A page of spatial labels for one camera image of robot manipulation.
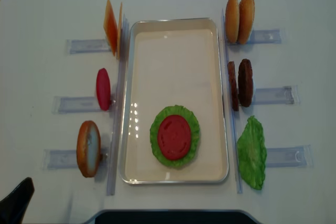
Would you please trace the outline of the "brown meat patty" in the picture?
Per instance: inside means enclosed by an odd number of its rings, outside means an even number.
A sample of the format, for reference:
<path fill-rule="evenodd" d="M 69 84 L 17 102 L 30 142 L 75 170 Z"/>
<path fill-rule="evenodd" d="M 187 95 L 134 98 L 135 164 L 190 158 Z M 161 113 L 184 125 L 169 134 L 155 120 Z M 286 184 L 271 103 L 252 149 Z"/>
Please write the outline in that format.
<path fill-rule="evenodd" d="M 241 106 L 249 107 L 253 98 L 253 70 L 250 60 L 243 59 L 238 69 L 238 98 Z"/>
<path fill-rule="evenodd" d="M 239 101 L 237 93 L 237 84 L 236 84 L 236 73 L 235 73 L 235 64 L 233 61 L 230 61 L 227 64 L 228 75 L 229 75 L 229 84 L 230 84 L 230 93 L 232 99 L 232 108 L 234 111 L 239 111 Z"/>

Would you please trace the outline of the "green lettuce leaf on tray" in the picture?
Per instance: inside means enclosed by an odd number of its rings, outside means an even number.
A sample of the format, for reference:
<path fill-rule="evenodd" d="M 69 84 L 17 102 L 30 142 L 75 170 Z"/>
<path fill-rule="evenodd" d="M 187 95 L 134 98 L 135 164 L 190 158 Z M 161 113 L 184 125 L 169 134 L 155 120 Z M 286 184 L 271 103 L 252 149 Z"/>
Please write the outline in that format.
<path fill-rule="evenodd" d="M 157 135 L 158 135 L 159 126 L 162 123 L 162 121 L 169 115 L 182 116 L 184 119 L 187 120 L 191 128 L 190 150 L 186 154 L 186 156 L 184 156 L 181 159 L 175 160 L 175 161 L 171 161 L 165 158 L 163 154 L 161 153 L 161 150 L 157 143 Z M 157 116 L 155 117 L 150 127 L 150 144 L 152 148 L 152 153 L 161 164 L 167 167 L 181 168 L 187 165 L 188 163 L 190 163 L 196 156 L 200 136 L 201 136 L 200 125 L 199 125 L 199 122 L 196 116 L 194 115 L 192 111 L 188 110 L 186 107 L 182 105 L 167 106 L 157 114 Z"/>

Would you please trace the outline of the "red tomato slice on tray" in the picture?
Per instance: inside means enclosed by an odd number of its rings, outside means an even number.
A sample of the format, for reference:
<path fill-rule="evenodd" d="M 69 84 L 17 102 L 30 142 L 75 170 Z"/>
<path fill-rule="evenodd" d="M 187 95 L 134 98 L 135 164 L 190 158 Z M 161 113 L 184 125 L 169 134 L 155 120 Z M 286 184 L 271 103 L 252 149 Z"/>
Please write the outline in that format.
<path fill-rule="evenodd" d="M 180 115 L 167 116 L 159 126 L 157 141 L 165 158 L 175 161 L 183 158 L 191 147 L 191 128 Z"/>

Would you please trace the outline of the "red tomato slice upright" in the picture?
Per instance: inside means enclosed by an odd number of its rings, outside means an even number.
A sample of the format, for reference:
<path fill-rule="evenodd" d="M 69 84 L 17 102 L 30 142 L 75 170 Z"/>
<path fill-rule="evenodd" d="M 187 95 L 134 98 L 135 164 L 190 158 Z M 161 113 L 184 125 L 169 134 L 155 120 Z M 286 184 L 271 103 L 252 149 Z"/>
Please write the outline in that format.
<path fill-rule="evenodd" d="M 111 104 L 110 78 L 105 68 L 98 71 L 96 79 L 96 93 L 101 110 L 109 110 Z"/>

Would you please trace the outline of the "orange cheese slice right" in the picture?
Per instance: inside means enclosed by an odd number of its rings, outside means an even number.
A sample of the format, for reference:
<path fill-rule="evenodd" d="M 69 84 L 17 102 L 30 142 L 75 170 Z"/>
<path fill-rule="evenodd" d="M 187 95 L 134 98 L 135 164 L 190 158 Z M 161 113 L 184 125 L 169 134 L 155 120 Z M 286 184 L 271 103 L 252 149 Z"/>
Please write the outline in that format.
<path fill-rule="evenodd" d="M 118 24 L 118 33 L 117 33 L 117 59 L 120 59 L 120 45 L 121 45 L 121 32 L 122 32 L 122 2 L 120 4 L 120 12 L 119 12 L 119 24 Z"/>

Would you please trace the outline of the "orange cheese slice left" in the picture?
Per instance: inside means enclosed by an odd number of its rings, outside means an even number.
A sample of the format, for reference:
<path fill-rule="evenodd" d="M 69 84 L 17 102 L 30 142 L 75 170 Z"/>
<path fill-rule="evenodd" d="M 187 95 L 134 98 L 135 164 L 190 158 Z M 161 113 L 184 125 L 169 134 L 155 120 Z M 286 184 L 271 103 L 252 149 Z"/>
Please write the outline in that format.
<path fill-rule="evenodd" d="M 117 50 L 118 27 L 110 0 L 107 0 L 103 28 L 112 54 L 115 55 Z"/>

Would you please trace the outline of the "green lettuce leaf upright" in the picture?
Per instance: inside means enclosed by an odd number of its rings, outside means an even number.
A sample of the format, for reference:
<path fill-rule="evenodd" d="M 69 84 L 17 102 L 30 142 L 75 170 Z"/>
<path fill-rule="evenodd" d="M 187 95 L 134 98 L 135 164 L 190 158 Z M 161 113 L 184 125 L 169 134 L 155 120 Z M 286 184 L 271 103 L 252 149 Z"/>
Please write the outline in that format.
<path fill-rule="evenodd" d="M 253 189 L 262 190 L 266 178 L 267 149 L 262 124 L 250 116 L 237 142 L 241 178 Z"/>

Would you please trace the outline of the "white rectangular metal tray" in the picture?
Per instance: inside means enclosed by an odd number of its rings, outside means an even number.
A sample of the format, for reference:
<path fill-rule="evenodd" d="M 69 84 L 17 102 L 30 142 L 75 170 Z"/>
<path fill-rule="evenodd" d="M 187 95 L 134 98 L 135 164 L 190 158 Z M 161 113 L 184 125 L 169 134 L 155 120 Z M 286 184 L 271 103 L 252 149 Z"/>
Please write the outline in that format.
<path fill-rule="evenodd" d="M 218 29 L 210 18 L 152 20 L 130 30 L 119 171 L 127 184 L 219 183 L 228 174 Z M 196 156 L 181 168 L 152 153 L 150 127 L 167 106 L 192 111 Z"/>

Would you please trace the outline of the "brown bun slice near left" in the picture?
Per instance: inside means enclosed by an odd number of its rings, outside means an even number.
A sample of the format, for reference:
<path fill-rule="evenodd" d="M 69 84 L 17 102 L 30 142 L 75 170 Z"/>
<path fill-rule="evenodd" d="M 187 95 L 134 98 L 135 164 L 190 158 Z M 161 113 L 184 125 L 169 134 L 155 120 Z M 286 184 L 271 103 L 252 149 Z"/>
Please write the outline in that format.
<path fill-rule="evenodd" d="M 100 163 L 101 137 L 94 121 L 84 121 L 77 139 L 77 165 L 85 178 L 94 177 Z"/>

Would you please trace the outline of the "tan bun slice inner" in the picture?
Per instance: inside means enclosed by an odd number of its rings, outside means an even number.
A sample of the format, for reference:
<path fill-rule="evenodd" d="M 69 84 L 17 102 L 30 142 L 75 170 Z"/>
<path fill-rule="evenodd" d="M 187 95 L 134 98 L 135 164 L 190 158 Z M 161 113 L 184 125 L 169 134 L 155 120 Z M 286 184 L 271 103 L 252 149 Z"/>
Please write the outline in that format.
<path fill-rule="evenodd" d="M 239 31 L 238 0 L 228 0 L 225 10 L 225 32 L 230 43 L 236 43 Z"/>

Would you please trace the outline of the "tan bun slice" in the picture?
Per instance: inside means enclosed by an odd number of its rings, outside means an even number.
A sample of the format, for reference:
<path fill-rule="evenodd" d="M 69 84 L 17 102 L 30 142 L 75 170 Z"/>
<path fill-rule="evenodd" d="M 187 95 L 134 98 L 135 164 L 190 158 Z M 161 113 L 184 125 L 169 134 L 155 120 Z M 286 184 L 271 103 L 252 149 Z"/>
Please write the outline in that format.
<path fill-rule="evenodd" d="M 228 0 L 225 10 L 225 32 L 230 43 L 236 43 L 239 31 L 238 0 Z"/>
<path fill-rule="evenodd" d="M 250 36 L 255 17 L 254 0 L 241 0 L 239 3 L 238 42 L 245 44 Z"/>

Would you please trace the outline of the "tan bun slice outer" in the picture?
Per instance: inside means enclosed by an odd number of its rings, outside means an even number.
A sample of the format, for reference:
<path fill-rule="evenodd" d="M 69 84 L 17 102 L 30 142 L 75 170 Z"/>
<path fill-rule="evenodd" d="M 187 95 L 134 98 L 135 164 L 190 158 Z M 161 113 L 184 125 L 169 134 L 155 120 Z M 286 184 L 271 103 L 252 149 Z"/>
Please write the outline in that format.
<path fill-rule="evenodd" d="M 254 0 L 241 0 L 239 3 L 238 42 L 245 44 L 250 36 L 255 17 Z"/>

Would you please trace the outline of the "clear acrylic rack left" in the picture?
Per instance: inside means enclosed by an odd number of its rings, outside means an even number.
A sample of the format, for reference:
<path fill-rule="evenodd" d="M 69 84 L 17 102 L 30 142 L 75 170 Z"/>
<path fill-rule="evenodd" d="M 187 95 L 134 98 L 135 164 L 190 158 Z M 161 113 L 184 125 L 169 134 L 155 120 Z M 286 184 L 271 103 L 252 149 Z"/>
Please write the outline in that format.
<path fill-rule="evenodd" d="M 118 145 L 122 128 L 123 103 L 125 98 L 125 74 L 129 49 L 130 29 L 128 19 L 124 16 L 121 26 L 120 55 L 118 81 L 115 94 L 111 95 L 108 112 L 113 117 L 112 140 L 107 148 L 102 149 L 101 165 L 106 167 L 108 182 L 107 195 L 115 194 L 117 177 Z M 67 51 L 72 54 L 109 52 L 110 47 L 105 39 L 67 40 Z M 94 97 L 54 97 L 53 114 L 101 112 L 97 96 Z M 43 169 L 77 168 L 75 150 L 44 150 Z"/>

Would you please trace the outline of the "clear acrylic rack right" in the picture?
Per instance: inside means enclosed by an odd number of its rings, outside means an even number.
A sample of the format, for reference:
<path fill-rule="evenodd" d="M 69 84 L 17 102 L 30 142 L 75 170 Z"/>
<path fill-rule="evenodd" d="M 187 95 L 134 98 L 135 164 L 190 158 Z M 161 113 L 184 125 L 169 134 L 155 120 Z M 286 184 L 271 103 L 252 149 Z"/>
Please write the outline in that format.
<path fill-rule="evenodd" d="M 224 10 L 221 13 L 221 25 L 223 34 L 223 49 L 224 63 L 229 63 L 229 47 L 236 46 L 230 44 L 225 33 L 225 14 Z M 281 44 L 285 41 L 285 31 L 279 28 L 266 30 L 252 30 L 248 45 L 257 44 Z M 254 88 L 253 105 L 298 105 L 300 98 L 297 86 L 283 86 L 279 88 Z M 229 109 L 230 128 L 232 133 L 233 158 L 235 169 L 235 182 L 237 193 L 243 193 L 243 180 L 240 176 L 238 164 L 237 142 L 238 134 L 236 130 L 236 114 L 233 109 Z M 281 168 L 281 167 L 313 167 L 313 156 L 310 145 L 301 145 L 295 147 L 268 148 L 266 167 Z"/>

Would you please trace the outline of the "black robot part corner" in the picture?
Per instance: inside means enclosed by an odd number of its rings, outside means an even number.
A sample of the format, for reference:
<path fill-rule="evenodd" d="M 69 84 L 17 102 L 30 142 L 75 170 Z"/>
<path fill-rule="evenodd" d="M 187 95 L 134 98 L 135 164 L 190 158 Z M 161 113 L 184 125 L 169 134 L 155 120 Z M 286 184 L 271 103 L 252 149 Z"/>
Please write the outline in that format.
<path fill-rule="evenodd" d="M 31 177 L 25 178 L 1 200 L 1 223 L 22 223 L 27 207 L 35 192 Z"/>

